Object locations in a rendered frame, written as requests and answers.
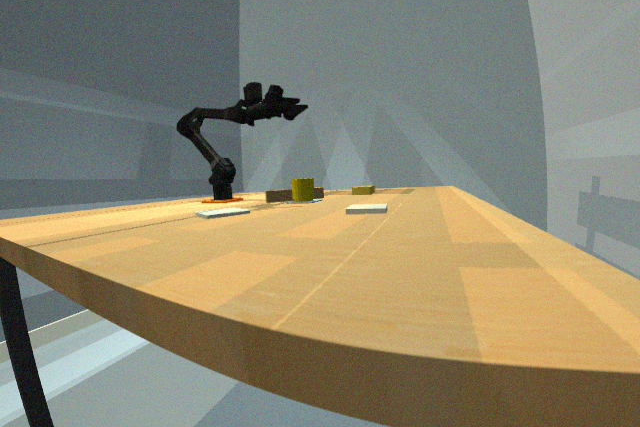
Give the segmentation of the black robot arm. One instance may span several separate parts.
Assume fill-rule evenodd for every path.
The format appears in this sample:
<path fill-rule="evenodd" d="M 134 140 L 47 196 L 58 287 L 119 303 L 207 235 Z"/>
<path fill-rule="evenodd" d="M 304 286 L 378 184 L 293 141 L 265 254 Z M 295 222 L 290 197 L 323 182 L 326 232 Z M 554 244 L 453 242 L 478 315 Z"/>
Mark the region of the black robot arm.
<path fill-rule="evenodd" d="M 229 158 L 221 158 L 219 154 L 214 151 L 208 141 L 202 137 L 200 127 L 205 118 L 224 119 L 240 124 L 247 123 L 249 126 L 254 127 L 255 120 L 263 119 L 259 113 L 259 104 L 262 101 L 262 84 L 250 82 L 243 87 L 243 90 L 245 95 L 244 100 L 240 99 L 234 107 L 228 107 L 226 109 L 197 107 L 194 108 L 191 113 L 179 119 L 177 123 L 176 130 L 182 136 L 187 137 L 211 164 L 211 172 L 213 174 L 210 175 L 209 182 L 210 185 L 213 184 L 215 201 L 234 199 L 232 198 L 230 183 L 233 183 L 236 168 Z M 246 107 L 246 109 L 241 108 L 242 106 Z"/>

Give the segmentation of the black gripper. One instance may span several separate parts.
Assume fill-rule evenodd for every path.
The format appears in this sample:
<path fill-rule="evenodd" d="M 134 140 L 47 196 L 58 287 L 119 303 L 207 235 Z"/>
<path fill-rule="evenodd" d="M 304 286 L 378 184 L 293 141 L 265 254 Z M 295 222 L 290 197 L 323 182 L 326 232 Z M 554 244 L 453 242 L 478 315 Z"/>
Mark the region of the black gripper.
<path fill-rule="evenodd" d="M 291 121 L 308 108 L 308 105 L 296 105 L 300 101 L 300 98 L 284 98 L 277 92 L 268 92 L 265 95 L 265 101 L 259 104 L 259 113 L 263 119 L 279 118 L 283 114 L 287 120 Z"/>

